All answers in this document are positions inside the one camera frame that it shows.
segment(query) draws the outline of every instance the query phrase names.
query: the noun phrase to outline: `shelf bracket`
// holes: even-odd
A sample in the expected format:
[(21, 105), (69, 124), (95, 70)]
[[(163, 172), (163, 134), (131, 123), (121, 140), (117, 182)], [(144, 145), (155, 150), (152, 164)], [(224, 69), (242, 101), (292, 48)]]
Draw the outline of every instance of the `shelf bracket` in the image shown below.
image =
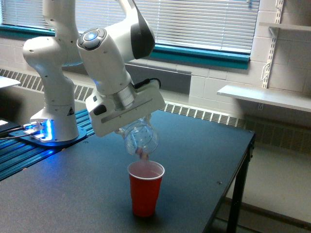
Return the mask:
[[(284, 0), (276, 0), (277, 11), (276, 11), (275, 23), (277, 23), (277, 24), (281, 23), (283, 5), (284, 5)], [(271, 38), (271, 45), (270, 45), (270, 49), (269, 49), (268, 60), (267, 60), (267, 63), (262, 68), (262, 73), (261, 73), (262, 88), (268, 88), (271, 68), (272, 68), (272, 64), (273, 64), (274, 53), (275, 53), (275, 49), (276, 49), (276, 41), (277, 41), (277, 37), (278, 37), (279, 28), (269, 27), (269, 31), (272, 35), (272, 38)], [(264, 106), (263, 103), (259, 103), (258, 104), (258, 110), (263, 110), (263, 106)]]
[(269, 27), (269, 31), (272, 34), (272, 37), (277, 37), (279, 28)]

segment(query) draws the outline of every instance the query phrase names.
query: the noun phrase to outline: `wall shelf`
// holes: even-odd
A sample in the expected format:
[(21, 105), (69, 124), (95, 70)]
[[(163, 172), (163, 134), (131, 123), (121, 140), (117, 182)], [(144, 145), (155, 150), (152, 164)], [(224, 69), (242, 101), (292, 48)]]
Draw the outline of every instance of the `wall shelf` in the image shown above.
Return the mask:
[(15, 80), (15, 79), (9, 79), (0, 76), (0, 88), (8, 87), (8, 86), (14, 86), (14, 85), (19, 85), (20, 82)]
[(270, 28), (279, 28), (284, 30), (291, 30), (291, 31), (305, 31), (311, 32), (311, 26), (300, 26), (300, 25), (292, 25), (292, 24), (281, 24), (281, 23), (259, 23), (260, 26), (270, 27)]
[(300, 93), (230, 84), (220, 89), (217, 94), (240, 100), (311, 112), (311, 96)]

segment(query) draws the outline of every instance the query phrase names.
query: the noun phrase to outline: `black cable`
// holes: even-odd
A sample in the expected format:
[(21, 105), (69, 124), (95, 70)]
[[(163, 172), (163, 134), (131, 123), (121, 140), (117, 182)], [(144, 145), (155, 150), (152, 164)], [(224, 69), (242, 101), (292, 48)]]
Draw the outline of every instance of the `black cable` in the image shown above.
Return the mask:
[(145, 80), (143, 80), (143, 81), (141, 81), (141, 82), (135, 84), (135, 85), (134, 85), (134, 88), (135, 88), (135, 89), (138, 89), (138, 88), (140, 88), (140, 87), (142, 87), (142, 86), (144, 86), (144, 85), (150, 83), (151, 80), (157, 80), (157, 81), (159, 82), (159, 88), (161, 88), (161, 81), (160, 81), (160, 79), (157, 79), (157, 78), (145, 79)]
[(157, 78), (152, 78), (150, 80), (157, 80), (159, 82), (159, 88), (161, 88), (161, 80), (160, 79), (157, 79)]
[(36, 134), (39, 134), (39, 133), (40, 133), (40, 132), (34, 132), (34, 133), (30, 133), (30, 134), (23, 134), (23, 135), (19, 135), (19, 136), (12, 136), (12, 137), (0, 137), (0, 140), (8, 140), (8, 139), (14, 139), (14, 138), (27, 137), (27, 136), (36, 135)]
[(18, 131), (18, 130), (23, 130), (23, 129), (24, 129), (24, 127), (17, 127), (17, 128), (14, 128), (14, 129), (6, 130), (6, 131), (0, 133), (0, 137), (2, 137), (4, 135), (7, 135), (8, 133), (15, 132), (15, 131)]

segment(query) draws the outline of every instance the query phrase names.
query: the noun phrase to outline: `table leg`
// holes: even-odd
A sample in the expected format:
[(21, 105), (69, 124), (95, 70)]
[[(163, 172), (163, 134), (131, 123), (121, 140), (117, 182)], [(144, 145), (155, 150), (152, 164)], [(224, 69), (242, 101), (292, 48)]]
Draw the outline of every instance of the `table leg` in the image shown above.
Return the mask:
[(246, 175), (247, 175), (247, 169), (248, 169), (248, 164), (249, 164), (250, 156), (251, 156), (250, 155), (251, 148), (249, 148), (246, 153), (247, 153), (246, 158), (235, 179), (231, 209), (230, 209), (230, 214), (229, 214), (229, 219), (228, 219), (227, 233), (235, 233), (237, 230), (240, 207), (242, 203), (242, 197), (243, 197), (244, 186), (245, 186)]

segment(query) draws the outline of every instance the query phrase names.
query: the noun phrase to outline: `black table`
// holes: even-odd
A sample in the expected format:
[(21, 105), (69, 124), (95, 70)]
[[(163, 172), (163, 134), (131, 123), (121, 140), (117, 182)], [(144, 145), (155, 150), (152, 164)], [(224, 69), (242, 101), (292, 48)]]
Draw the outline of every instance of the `black table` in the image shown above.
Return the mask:
[(0, 182), (1, 232), (208, 231), (236, 177), (228, 232), (235, 232), (254, 132), (165, 112), (151, 159), (163, 177), (156, 214), (132, 215), (127, 166), (135, 160), (111, 133), (88, 139)]

